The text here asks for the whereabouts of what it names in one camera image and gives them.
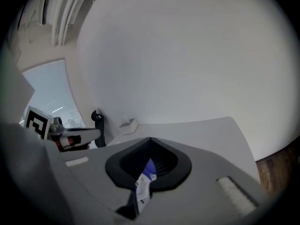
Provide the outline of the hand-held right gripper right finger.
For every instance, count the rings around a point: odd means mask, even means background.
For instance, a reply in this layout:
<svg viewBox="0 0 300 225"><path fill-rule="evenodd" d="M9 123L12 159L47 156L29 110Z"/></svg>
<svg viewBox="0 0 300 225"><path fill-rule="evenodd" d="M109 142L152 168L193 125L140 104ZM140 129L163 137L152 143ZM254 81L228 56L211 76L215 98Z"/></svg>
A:
<svg viewBox="0 0 300 225"><path fill-rule="evenodd" d="M192 169L177 188L152 194L145 209L138 216L143 225L223 225L240 216L217 182L229 176L252 201L260 205L268 195L251 175L222 156L178 142L160 139L164 144L185 153Z"/></svg>

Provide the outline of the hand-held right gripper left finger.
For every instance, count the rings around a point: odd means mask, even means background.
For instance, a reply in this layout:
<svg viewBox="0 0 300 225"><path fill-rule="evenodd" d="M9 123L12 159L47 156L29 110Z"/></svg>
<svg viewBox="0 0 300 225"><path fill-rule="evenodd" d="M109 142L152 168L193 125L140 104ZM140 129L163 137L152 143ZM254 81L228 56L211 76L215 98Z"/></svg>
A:
<svg viewBox="0 0 300 225"><path fill-rule="evenodd" d="M150 225L147 212L129 219L117 211L126 206L131 191L114 184L105 171L107 159L140 143L141 138L105 148L60 153L46 141L50 183L45 213L64 225Z"/></svg>

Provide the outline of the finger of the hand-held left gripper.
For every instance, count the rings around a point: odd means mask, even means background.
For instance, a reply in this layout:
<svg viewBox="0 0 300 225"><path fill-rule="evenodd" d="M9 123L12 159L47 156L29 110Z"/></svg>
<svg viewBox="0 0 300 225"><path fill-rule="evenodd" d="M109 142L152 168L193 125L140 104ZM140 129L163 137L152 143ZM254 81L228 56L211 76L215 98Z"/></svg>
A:
<svg viewBox="0 0 300 225"><path fill-rule="evenodd" d="M90 142L100 137L101 133L96 128L68 128L67 137L71 137L74 142Z"/></svg>

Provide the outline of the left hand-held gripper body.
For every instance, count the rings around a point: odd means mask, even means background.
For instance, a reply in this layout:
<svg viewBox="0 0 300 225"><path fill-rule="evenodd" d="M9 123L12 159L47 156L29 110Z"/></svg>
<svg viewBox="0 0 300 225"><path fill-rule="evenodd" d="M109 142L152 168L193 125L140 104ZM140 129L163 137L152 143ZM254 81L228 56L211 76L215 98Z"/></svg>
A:
<svg viewBox="0 0 300 225"><path fill-rule="evenodd" d="M52 117L32 106L28 107L24 126L36 132L38 138L54 141L60 150L81 146L81 137L70 134L60 117Z"/></svg>

